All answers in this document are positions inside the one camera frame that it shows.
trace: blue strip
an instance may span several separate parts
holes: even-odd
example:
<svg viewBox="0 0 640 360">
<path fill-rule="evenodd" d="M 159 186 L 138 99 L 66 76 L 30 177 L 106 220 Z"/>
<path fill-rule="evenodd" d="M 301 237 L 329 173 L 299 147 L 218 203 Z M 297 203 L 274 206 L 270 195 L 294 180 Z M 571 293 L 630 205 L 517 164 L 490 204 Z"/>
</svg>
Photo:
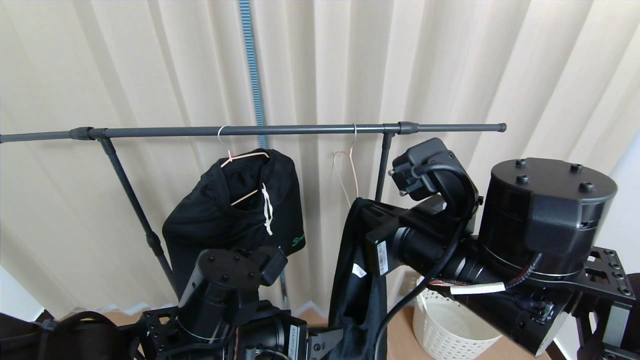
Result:
<svg viewBox="0 0 640 360">
<path fill-rule="evenodd" d="M 264 126 L 264 113 L 262 111 L 262 92 L 260 91 L 260 76 L 258 76 L 258 63 L 255 59 L 255 47 L 253 46 L 253 25 L 251 22 L 251 5 L 249 0 L 239 0 L 240 18 L 244 33 L 244 47 L 249 62 L 249 77 L 251 78 L 251 91 L 253 93 L 253 108 L 255 109 L 255 122 L 258 126 Z M 267 149 L 267 136 L 258 135 L 260 147 Z"/>
</svg>

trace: horizontal rod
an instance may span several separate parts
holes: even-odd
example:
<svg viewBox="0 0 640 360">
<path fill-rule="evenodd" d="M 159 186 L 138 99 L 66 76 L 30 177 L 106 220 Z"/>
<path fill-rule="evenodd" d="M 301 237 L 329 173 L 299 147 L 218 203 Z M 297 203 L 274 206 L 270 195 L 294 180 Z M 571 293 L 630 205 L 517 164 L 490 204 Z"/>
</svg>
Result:
<svg viewBox="0 0 640 360">
<path fill-rule="evenodd" d="M 228 135 L 304 135 L 304 134 L 351 134 L 352 124 L 345 125 L 271 125 L 271 126 L 224 126 L 221 136 Z M 398 122 L 395 124 L 356 124 L 359 134 L 414 134 L 451 131 L 499 131 L 506 130 L 506 124 L 416 124 Z M 220 126 L 204 127 L 130 127 L 121 129 L 77 128 L 70 131 L 50 133 L 26 133 L 0 135 L 0 143 L 26 142 L 35 140 L 96 140 L 100 138 L 146 138 L 157 136 L 215 136 Z"/>
</svg>

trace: bolt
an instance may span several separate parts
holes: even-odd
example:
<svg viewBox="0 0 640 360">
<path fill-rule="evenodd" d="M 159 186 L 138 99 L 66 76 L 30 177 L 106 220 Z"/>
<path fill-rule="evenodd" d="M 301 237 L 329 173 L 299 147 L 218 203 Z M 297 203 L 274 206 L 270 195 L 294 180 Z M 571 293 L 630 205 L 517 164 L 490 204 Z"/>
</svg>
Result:
<svg viewBox="0 0 640 360">
<path fill-rule="evenodd" d="M 590 193 L 593 191 L 594 188 L 595 188 L 595 185 L 593 185 L 588 181 L 586 183 L 581 183 L 580 186 L 578 186 L 578 190 L 583 193 Z"/>
<path fill-rule="evenodd" d="M 580 172 L 582 172 L 582 168 L 583 166 L 581 164 L 571 164 L 571 172 L 573 172 L 574 174 L 578 174 Z"/>
<path fill-rule="evenodd" d="M 529 176 L 518 175 L 518 177 L 516 177 L 516 183 L 518 183 L 518 184 L 528 184 L 529 183 Z"/>
<path fill-rule="evenodd" d="M 626 295 L 626 296 L 631 295 L 631 291 L 627 288 L 623 288 L 622 286 L 618 288 L 618 291 L 620 291 L 623 295 Z"/>
</svg>

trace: white cable label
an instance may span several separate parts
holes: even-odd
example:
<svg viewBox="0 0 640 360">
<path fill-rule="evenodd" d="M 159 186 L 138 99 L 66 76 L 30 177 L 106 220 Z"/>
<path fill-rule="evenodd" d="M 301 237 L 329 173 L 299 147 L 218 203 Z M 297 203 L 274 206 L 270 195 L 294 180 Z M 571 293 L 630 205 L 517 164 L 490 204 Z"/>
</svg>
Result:
<svg viewBox="0 0 640 360">
<path fill-rule="evenodd" d="M 351 271 L 354 274 L 356 274 L 357 277 L 359 278 L 363 278 L 365 275 L 367 275 L 367 272 L 362 270 L 362 268 L 360 267 L 360 265 L 353 263 L 353 270 Z"/>
<path fill-rule="evenodd" d="M 451 286 L 451 295 L 471 295 L 471 294 L 487 294 L 499 293 L 506 290 L 504 282 L 493 282 L 491 284 L 476 284 L 469 286 Z"/>
<path fill-rule="evenodd" d="M 300 329 L 295 325 L 289 327 L 289 351 L 287 355 L 291 360 L 298 360 L 298 331 Z"/>
<path fill-rule="evenodd" d="M 389 271 L 389 264 L 387 263 L 386 241 L 378 244 L 378 267 L 380 268 L 380 275 L 385 275 Z"/>
</svg>

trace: black fabric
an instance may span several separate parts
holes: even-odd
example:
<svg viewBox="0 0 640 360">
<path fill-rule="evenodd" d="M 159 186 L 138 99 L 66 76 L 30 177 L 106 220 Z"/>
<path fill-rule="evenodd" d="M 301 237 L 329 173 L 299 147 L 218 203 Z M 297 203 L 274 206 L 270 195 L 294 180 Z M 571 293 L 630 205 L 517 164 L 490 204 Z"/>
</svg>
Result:
<svg viewBox="0 0 640 360">
<path fill-rule="evenodd" d="M 48 326 L 0 313 L 1 360 L 130 360 L 132 356 L 118 327 L 98 313 L 78 313 Z"/>
<path fill-rule="evenodd" d="M 219 159 L 164 222 L 163 236 L 179 294 L 205 249 L 239 247 L 251 251 L 266 245 L 280 247 L 288 256 L 305 246 L 300 186 L 293 160 L 276 150 L 252 152 L 267 152 L 269 158 L 250 156 L 224 167 L 221 165 L 227 158 Z M 263 183 L 273 206 L 273 235 L 264 226 Z M 231 206 L 256 189 L 257 193 Z"/>
<path fill-rule="evenodd" d="M 376 331 L 387 314 L 387 280 L 367 273 L 359 278 L 353 264 L 366 269 L 365 235 L 371 231 L 361 218 L 373 201 L 357 198 L 344 224 L 338 263 L 335 267 L 329 326 L 344 330 L 343 340 L 329 353 L 329 360 L 371 360 Z M 387 337 L 380 344 L 380 359 L 386 359 Z"/>
</svg>

